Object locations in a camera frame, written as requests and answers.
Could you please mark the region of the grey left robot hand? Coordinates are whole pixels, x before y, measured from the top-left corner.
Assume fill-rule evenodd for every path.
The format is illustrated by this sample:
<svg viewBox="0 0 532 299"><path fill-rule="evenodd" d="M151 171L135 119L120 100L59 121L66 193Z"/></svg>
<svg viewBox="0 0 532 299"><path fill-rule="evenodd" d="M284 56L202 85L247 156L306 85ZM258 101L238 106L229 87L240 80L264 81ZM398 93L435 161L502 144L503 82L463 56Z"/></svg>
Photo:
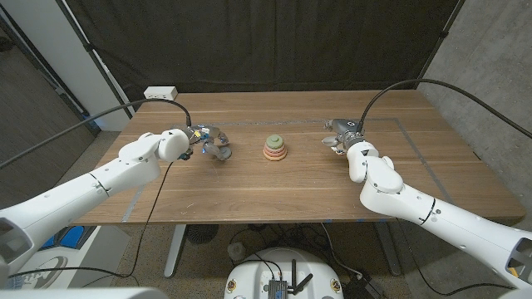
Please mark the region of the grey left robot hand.
<svg viewBox="0 0 532 299"><path fill-rule="evenodd" d="M227 135L218 127L209 125L194 125L185 129L189 137L189 148L182 155L182 159L188 159L194 153L194 145L202 145L203 154L211 154L218 160L227 160L232 151L226 145L229 143Z"/></svg>

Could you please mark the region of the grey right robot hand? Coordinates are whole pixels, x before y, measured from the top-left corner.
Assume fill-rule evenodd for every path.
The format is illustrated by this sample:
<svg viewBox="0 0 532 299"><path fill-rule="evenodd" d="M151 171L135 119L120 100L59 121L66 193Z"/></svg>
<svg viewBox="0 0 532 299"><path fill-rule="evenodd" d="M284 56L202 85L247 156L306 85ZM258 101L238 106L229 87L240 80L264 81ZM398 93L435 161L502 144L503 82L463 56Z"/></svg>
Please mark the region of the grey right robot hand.
<svg viewBox="0 0 532 299"><path fill-rule="evenodd" d="M344 155L351 146L364 141L363 133L359 132L357 127L358 123L355 120L327 120L324 129L334 132L335 135L325 137L322 143L330 147L336 154Z"/></svg>

